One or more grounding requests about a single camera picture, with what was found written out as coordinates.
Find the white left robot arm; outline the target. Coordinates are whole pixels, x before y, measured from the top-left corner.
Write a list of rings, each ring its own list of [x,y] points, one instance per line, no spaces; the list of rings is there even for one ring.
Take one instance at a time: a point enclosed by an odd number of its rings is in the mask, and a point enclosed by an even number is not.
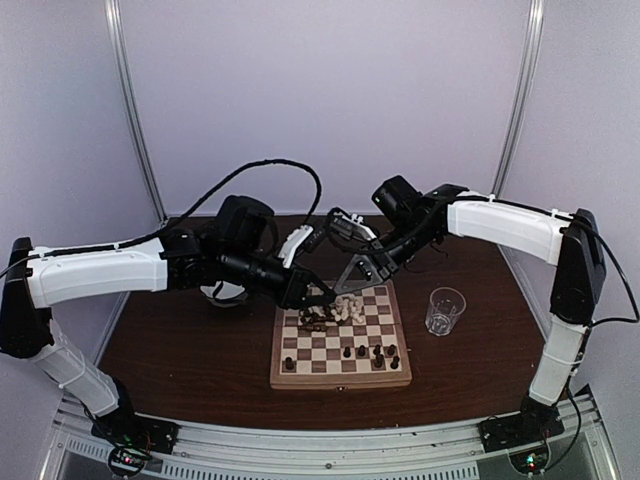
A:
[[[64,250],[14,242],[1,302],[1,351],[38,365],[79,399],[123,444],[144,433],[125,387],[85,360],[54,323],[51,308],[84,297],[130,291],[240,286],[283,309],[327,305],[336,294],[293,259],[310,227],[302,226],[275,256],[258,250],[274,212],[247,197],[227,197],[213,221],[195,230],[167,227],[142,242]]]

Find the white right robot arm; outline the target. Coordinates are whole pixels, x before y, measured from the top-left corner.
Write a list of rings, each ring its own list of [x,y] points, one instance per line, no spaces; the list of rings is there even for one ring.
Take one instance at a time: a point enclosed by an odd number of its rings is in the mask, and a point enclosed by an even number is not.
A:
[[[383,283],[419,250],[447,235],[507,247],[554,267],[550,331],[526,397],[530,405],[512,423],[519,440],[535,440],[550,426],[548,408],[581,363],[606,278],[594,215],[584,209],[546,212],[453,184],[421,193],[400,175],[386,180],[372,200],[393,227],[382,236],[340,208],[331,209],[326,219],[333,231],[362,242],[351,249],[349,266],[363,269],[369,286]]]

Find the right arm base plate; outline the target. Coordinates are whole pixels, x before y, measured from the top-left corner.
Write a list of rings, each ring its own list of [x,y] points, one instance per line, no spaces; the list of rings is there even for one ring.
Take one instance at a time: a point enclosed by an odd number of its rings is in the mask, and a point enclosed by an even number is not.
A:
[[[540,422],[532,416],[515,413],[489,417],[478,424],[478,430],[484,451],[490,453],[543,442],[564,433],[565,427],[558,416]]]

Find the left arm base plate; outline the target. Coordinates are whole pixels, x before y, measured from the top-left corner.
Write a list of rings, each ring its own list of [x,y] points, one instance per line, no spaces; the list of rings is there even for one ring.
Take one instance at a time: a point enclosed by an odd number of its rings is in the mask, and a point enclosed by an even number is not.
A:
[[[91,434],[97,438],[143,453],[171,454],[178,433],[177,423],[149,417],[137,417],[133,427],[125,433],[117,433],[99,421],[94,421],[91,428]]]

